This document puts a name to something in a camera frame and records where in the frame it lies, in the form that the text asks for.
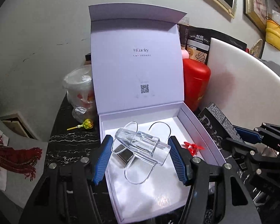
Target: red canister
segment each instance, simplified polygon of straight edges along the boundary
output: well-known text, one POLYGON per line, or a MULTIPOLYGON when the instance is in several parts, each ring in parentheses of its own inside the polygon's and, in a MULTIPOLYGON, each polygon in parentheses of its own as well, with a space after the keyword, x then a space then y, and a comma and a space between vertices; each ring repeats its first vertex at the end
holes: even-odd
POLYGON ((184 103, 195 111, 210 80, 211 70, 207 65, 193 59, 183 59, 184 64, 184 103))

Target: box lid flap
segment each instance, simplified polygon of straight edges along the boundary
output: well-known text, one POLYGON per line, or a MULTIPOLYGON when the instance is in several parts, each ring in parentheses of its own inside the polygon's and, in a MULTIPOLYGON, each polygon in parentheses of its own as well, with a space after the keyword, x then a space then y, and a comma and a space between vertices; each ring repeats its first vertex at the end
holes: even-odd
POLYGON ((185 13, 131 3, 93 5, 89 11, 93 83, 100 115, 184 100, 175 23, 185 13))

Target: silver bolt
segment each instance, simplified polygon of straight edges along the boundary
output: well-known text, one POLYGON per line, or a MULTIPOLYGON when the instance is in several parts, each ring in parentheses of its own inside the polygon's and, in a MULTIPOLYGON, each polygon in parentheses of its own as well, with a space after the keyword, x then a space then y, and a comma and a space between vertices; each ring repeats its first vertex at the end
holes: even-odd
POLYGON ((231 169, 231 168, 232 168, 232 165, 231 165, 230 163, 225 163, 225 164, 224 164, 224 167, 225 167, 226 169, 231 169))
POLYGON ((200 163, 201 159, 199 157, 193 157, 193 162, 200 163))
POLYGON ((85 157, 81 158, 80 161, 86 163, 89 161, 89 158, 85 156, 85 157))
POLYGON ((52 162, 50 165, 49 165, 49 168, 51 169, 54 169, 55 167, 57 167, 57 164, 52 162))

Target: qr code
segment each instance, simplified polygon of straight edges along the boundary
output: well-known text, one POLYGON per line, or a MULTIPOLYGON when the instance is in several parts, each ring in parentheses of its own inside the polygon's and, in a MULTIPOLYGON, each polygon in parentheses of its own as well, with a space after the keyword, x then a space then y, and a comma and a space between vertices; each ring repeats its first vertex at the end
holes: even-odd
POLYGON ((141 85, 141 93, 149 93, 148 84, 141 85))

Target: marble tabletop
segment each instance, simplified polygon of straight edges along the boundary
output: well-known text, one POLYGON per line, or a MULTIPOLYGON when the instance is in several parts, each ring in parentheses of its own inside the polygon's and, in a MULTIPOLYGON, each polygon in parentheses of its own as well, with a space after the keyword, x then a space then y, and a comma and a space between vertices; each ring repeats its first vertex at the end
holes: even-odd
MULTIPOLYGON (((86 130, 84 128, 74 129, 72 131, 66 130, 67 128, 74 127, 80 124, 72 117, 72 109, 73 107, 67 101, 67 97, 65 96, 59 108, 51 132, 45 159, 45 168, 52 162, 57 163, 59 166, 64 166, 66 164, 76 162, 80 158, 88 156, 91 151, 97 149, 100 146, 98 121, 95 121, 94 127, 89 130, 86 130)), ((208 130, 205 126, 205 123, 201 119, 200 121, 204 125, 206 130, 208 130)), ((216 142, 216 139, 218 139, 217 136, 214 135, 212 131, 209 131, 209 134, 216 142)), ((97 186, 92 186, 92 191, 102 222, 108 224, 117 224, 105 177, 97 186)), ((71 224, 78 223, 78 219, 75 213, 73 194, 68 191, 67 197, 71 224)), ((167 213, 165 215, 143 221, 141 222, 141 224, 178 224, 183 208, 184 207, 181 207, 171 213, 167 213)), ((205 223, 208 223, 207 215, 210 215, 209 210, 206 213, 205 223)))

